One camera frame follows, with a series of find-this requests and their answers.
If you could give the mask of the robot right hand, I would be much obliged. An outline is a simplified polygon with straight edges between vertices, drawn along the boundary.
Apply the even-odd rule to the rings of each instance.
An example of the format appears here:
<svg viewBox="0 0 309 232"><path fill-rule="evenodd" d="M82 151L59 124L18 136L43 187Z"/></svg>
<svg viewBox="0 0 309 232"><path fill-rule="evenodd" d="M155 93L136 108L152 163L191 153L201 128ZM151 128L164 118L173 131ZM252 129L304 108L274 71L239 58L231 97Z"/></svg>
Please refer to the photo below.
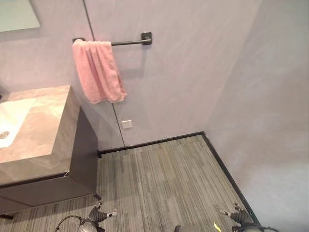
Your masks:
<svg viewBox="0 0 309 232"><path fill-rule="evenodd" d="M238 203L234 203L236 212L227 212L225 210L221 210L220 213L230 217L232 220L234 220L236 223L240 224L241 226L246 226L246 225L252 225L253 220L249 213L244 210L243 208L240 207Z"/></svg>

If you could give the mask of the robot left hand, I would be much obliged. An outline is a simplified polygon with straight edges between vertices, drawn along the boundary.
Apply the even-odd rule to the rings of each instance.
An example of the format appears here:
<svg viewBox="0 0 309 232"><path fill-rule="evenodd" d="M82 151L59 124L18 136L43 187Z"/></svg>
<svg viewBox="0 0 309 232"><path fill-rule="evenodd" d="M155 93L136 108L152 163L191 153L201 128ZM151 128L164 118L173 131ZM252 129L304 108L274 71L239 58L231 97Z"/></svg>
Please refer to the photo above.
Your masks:
<svg viewBox="0 0 309 232"><path fill-rule="evenodd" d="M101 212L100 208L102 206L102 202L98 202L95 207L90 211L89 213L89 219L96 222L100 223L103 222L104 220L108 218L112 218L118 215L117 212L109 212L109 213L104 213Z"/></svg>

